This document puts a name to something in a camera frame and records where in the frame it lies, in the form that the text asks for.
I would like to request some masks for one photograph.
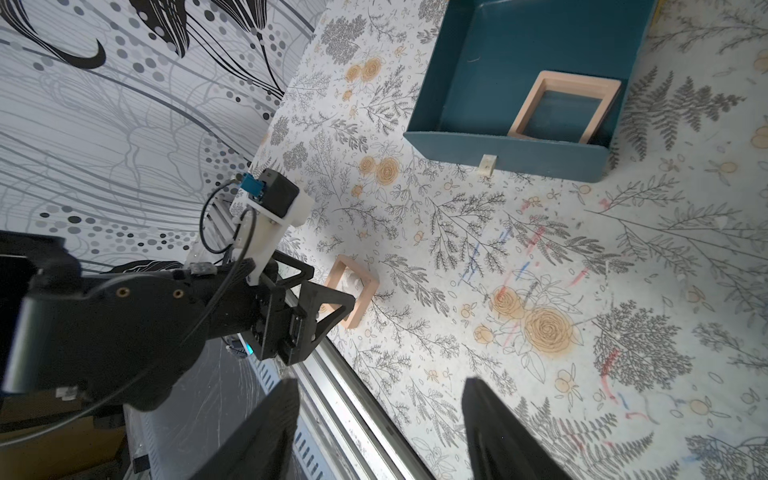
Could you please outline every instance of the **wire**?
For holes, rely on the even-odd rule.
[[[227,245],[221,250],[214,250],[213,248],[210,247],[210,245],[208,245],[208,242],[205,241],[205,235],[203,235],[203,220],[205,220],[205,212],[208,210],[208,204],[210,204],[210,201],[214,199],[216,194],[221,192],[223,189],[229,187],[231,184],[235,184],[236,182],[237,180],[233,178],[232,180],[229,180],[228,182],[226,182],[225,184],[222,184],[216,190],[211,192],[210,195],[208,195],[208,199],[205,200],[205,204],[203,205],[203,210],[200,212],[200,226],[199,226],[200,241],[203,242],[203,247],[205,247],[205,250],[208,250],[209,252],[214,253],[216,255],[218,255],[219,253],[224,253],[227,250],[229,250],[230,247],[232,246],[232,243],[230,243],[229,245]]]
[[[253,239],[253,232],[256,229],[256,211],[253,209],[253,207],[248,207],[248,210],[245,210],[242,215],[240,215],[240,221],[243,221],[243,218],[245,217],[245,214],[251,212],[253,216],[253,221],[250,223],[250,231],[248,232],[248,238],[245,241],[245,245],[243,246],[242,251],[240,251],[240,255],[237,256],[237,260],[235,260],[234,265],[230,269],[229,273],[227,273],[227,276],[224,277],[224,280],[221,282],[221,285],[219,285],[219,288],[216,290],[214,295],[210,298],[210,301],[205,306],[205,309],[201,313],[200,317],[197,319],[195,324],[192,326],[190,331],[184,335],[184,337],[181,339],[181,342],[179,342],[179,345],[176,347],[181,348],[182,345],[189,340],[189,338],[197,331],[197,329],[200,328],[200,326],[205,322],[205,319],[214,311],[216,308],[217,303],[219,303],[219,300],[221,300],[221,297],[224,295],[224,293],[227,291],[227,289],[230,286],[230,283],[232,283],[232,279],[235,276],[235,273],[238,270],[238,267],[243,262],[243,258],[245,258],[245,253],[248,251],[248,247],[250,247],[250,242]],[[125,392],[129,388],[131,388],[136,382],[143,379],[152,369],[157,367],[162,359],[157,359],[154,362],[150,363],[148,366],[146,366],[144,369],[142,369],[139,373],[137,373],[132,379],[128,380],[123,386],[119,387],[118,389],[114,390],[109,395],[105,396],[103,399],[99,400],[98,402],[94,403],[93,405],[89,406],[85,410],[81,410],[80,412],[75,413],[71,417],[61,420],[60,422],[57,422],[45,429],[39,430],[34,433],[30,433],[28,435],[24,435],[21,437],[17,437],[15,439],[10,439],[5,442],[0,442],[0,449],[4,449],[6,447],[10,447],[13,445],[18,445],[19,443],[28,442],[29,440],[36,439],[37,437],[42,437],[43,435],[53,432],[54,430],[58,430],[61,427],[64,427],[66,425],[69,425],[70,423],[74,422],[75,420],[84,417],[91,412],[93,412],[96,409],[101,408],[102,406],[106,405],[107,403],[111,402],[113,399],[117,398],[121,393]]]

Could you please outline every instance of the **black and white patterned wall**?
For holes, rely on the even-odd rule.
[[[0,0],[0,229],[89,270],[183,260],[245,171],[324,0]]]

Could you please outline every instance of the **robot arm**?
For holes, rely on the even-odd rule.
[[[0,257],[34,266],[26,270],[31,277],[18,279],[28,282],[23,296],[3,302],[16,321],[8,329],[12,345],[2,390],[77,386],[83,398],[98,401],[151,368],[111,400],[150,410],[167,398],[207,339],[236,333],[259,359],[303,361],[352,311],[355,299],[310,282],[311,266],[275,251],[288,225],[306,221],[310,197],[274,170],[243,183],[259,190],[254,195],[242,189],[233,202],[231,211],[241,219],[233,257],[245,249],[239,266],[192,263],[187,269],[82,275],[63,239],[0,232]],[[280,279],[278,262],[300,272]],[[296,285],[299,305],[291,307],[285,292]],[[216,298],[217,305],[209,305]],[[338,307],[317,322],[324,303]]]

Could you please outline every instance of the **teal tray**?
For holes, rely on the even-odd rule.
[[[424,157],[596,182],[656,0],[451,0],[403,136]],[[617,95],[590,144],[579,144],[598,101],[542,98],[525,134],[506,134],[542,70],[613,78]]]

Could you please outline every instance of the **patterned tablecloth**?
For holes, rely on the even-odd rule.
[[[598,184],[402,139],[443,0],[330,2],[262,142],[316,199],[281,248],[381,278],[331,339],[436,478],[468,376],[574,478],[768,478],[768,3],[661,4]]]

